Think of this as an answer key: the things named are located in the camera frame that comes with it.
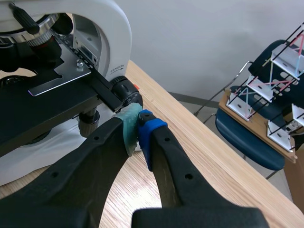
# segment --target floor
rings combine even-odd
[[[181,102],[184,107],[186,107],[190,112],[194,113],[195,111],[198,110],[200,107],[199,105],[196,104],[190,104],[190,103],[185,103]],[[212,113],[216,112],[216,108],[210,108],[210,107],[204,107],[199,115],[198,119],[201,120],[202,122],[205,121]],[[214,117],[211,117],[208,122],[205,123],[205,125],[212,130],[218,137],[220,137],[223,141],[225,141],[232,149],[235,150],[236,153],[238,153],[240,156],[243,156],[243,154],[238,151],[236,148],[234,148],[230,143],[228,143],[217,131],[215,127],[215,122],[214,122]],[[246,161],[254,167],[260,174],[262,174],[264,177],[268,176],[269,174],[272,173],[271,170],[268,170],[259,164],[255,163],[249,158],[246,158]],[[280,170],[277,172],[273,177],[269,179],[270,183],[272,183],[281,193],[283,193],[287,198],[289,198],[292,201],[292,197],[290,194],[290,190],[287,184],[286,176],[284,173],[284,170]]]

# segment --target screw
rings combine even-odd
[[[81,59],[77,60],[77,67],[78,68],[83,68],[84,67],[84,63],[83,63],[83,61]]]

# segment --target chair seat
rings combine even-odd
[[[259,165],[270,170],[281,170],[284,156],[240,125],[223,110],[218,109],[215,125],[219,133],[235,148]]]

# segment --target metal chair leg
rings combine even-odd
[[[203,124],[205,124],[212,116],[216,115],[215,113],[212,113],[204,122]]]
[[[275,175],[277,172],[279,171],[274,171],[272,172],[271,174],[269,174],[267,177],[266,177],[266,180],[268,180],[269,178],[271,178],[273,175]]]
[[[245,65],[243,65],[243,67],[242,67],[242,69],[239,71],[239,73],[224,87],[224,88],[222,88],[221,90],[219,90],[216,94],[214,94],[209,100],[207,100],[204,104],[203,104],[203,106],[201,106],[195,113],[194,113],[194,115],[195,116],[198,116],[198,114],[199,114],[199,112],[200,112],[200,110],[203,108],[203,107],[205,107],[210,101],[212,101],[213,100],[213,98],[214,97],[216,97],[217,95],[219,95],[222,91],[225,91],[225,89],[228,87],[228,86],[230,86],[237,78],[238,78],[238,76],[242,73],[242,71],[245,69],[245,67],[247,66],[247,64],[249,64],[249,63],[251,63],[252,64],[252,62],[251,61],[248,61],[248,62],[246,62],[245,63]]]

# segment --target white wall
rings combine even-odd
[[[166,90],[205,99],[304,21],[302,0],[116,1],[131,24],[131,60]]]

